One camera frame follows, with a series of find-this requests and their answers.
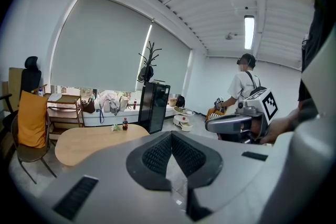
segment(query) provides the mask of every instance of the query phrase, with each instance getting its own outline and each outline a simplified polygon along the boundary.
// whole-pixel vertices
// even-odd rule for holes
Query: man in white t-shirt
[[[244,54],[238,59],[239,72],[233,78],[228,89],[231,95],[225,102],[220,103],[221,107],[227,107],[226,115],[233,114],[236,111],[237,101],[248,98],[256,87],[260,86],[259,78],[254,74],[253,69],[256,66],[256,58],[252,54]]]

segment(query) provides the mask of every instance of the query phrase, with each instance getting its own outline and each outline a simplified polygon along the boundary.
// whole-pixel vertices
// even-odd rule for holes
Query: black cabinet
[[[169,85],[151,82],[142,87],[138,125],[150,134],[162,130],[169,91]]]

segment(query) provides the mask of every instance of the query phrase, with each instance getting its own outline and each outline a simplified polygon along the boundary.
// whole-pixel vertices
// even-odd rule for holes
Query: black backpack
[[[250,79],[251,79],[251,81],[252,81],[252,83],[253,83],[253,87],[254,87],[254,90],[250,93],[250,96],[252,96],[253,94],[255,94],[255,93],[258,92],[258,91],[267,89],[267,88],[261,86],[261,83],[260,83],[260,79],[259,79],[259,78],[258,78],[258,79],[259,79],[260,86],[257,87],[257,85],[255,84],[255,82],[254,82],[254,80],[253,80],[253,78],[252,78],[251,73],[248,72],[248,71],[245,71],[245,73],[247,73],[248,76],[250,77]]]
[[[184,97],[182,95],[179,95],[177,97],[176,106],[179,108],[184,108],[184,103],[185,103]]]

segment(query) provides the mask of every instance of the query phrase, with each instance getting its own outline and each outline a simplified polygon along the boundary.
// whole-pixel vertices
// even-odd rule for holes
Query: coat rack
[[[148,60],[147,60],[147,58],[144,55],[139,54],[140,56],[142,56],[145,59],[144,63],[146,65],[146,72],[145,72],[144,81],[143,81],[144,85],[146,85],[146,83],[150,79],[150,78],[148,78],[149,68],[150,67],[156,67],[156,65],[152,64],[152,61],[154,61],[156,59],[156,57],[159,56],[159,54],[153,57],[154,52],[156,52],[157,50],[162,50],[162,49],[156,49],[156,50],[154,50],[154,42],[153,42],[153,44],[151,44],[151,42],[148,41],[148,43],[149,43],[149,47],[147,47],[147,49],[149,50],[149,58],[148,58]]]

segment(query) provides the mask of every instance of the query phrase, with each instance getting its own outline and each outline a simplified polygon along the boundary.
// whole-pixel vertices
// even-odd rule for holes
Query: gray window shade
[[[187,71],[190,49],[170,32],[156,23],[153,23],[148,40],[151,43],[155,43],[154,49],[162,49],[156,51],[153,55],[155,56],[159,54],[159,56],[152,62],[153,65],[157,66],[153,67],[154,76],[151,81],[153,79],[163,80],[167,85],[171,86],[170,93],[181,94]],[[148,59],[148,56],[149,50],[146,49],[145,57]]]
[[[78,0],[57,42],[51,84],[133,92],[150,24],[110,0]]]

